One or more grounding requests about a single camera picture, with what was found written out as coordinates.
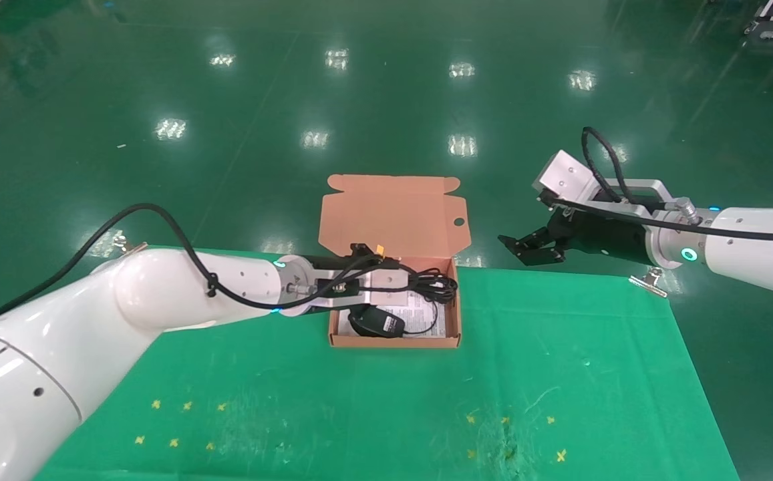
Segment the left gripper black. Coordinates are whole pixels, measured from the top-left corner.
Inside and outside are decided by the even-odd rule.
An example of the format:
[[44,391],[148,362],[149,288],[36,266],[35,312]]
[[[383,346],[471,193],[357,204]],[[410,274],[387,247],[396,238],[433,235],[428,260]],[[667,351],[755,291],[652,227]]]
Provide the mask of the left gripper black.
[[309,304],[306,314],[400,302],[400,269],[395,261],[384,261],[377,255],[306,259],[313,267],[314,293],[334,278],[341,278],[336,286]]

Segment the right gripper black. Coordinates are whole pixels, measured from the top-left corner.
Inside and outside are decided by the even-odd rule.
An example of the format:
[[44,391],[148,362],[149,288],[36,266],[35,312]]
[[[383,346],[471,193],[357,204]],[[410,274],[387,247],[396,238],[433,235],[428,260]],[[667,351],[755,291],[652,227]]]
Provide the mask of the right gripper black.
[[651,261],[643,226],[579,210],[569,216],[562,210],[555,211],[549,219],[549,229],[539,228],[520,238],[500,234],[498,240],[506,249],[517,250],[517,258],[524,266],[561,264],[566,261],[567,250],[631,262]]

